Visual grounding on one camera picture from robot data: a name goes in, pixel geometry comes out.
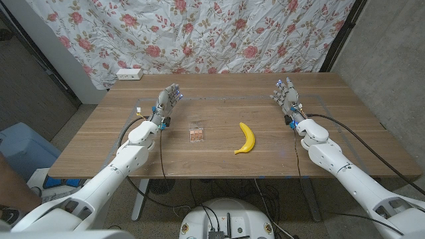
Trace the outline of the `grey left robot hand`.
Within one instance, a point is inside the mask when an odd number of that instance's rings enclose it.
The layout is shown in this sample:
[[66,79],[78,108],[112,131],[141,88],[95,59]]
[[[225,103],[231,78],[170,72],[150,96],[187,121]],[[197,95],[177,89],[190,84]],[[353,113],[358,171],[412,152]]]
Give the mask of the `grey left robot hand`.
[[160,125],[165,118],[171,116],[173,108],[182,97],[183,95],[180,93],[178,84],[172,84],[166,87],[157,97],[150,121],[156,125]]

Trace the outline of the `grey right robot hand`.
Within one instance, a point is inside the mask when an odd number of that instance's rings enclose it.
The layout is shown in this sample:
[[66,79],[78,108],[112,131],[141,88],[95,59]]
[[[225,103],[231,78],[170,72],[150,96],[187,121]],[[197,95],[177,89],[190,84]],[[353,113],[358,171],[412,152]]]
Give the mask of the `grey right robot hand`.
[[295,127],[301,121],[306,120],[307,116],[301,112],[298,92],[291,79],[287,77],[285,81],[278,80],[276,87],[277,90],[274,90],[270,97],[281,107],[285,124]]

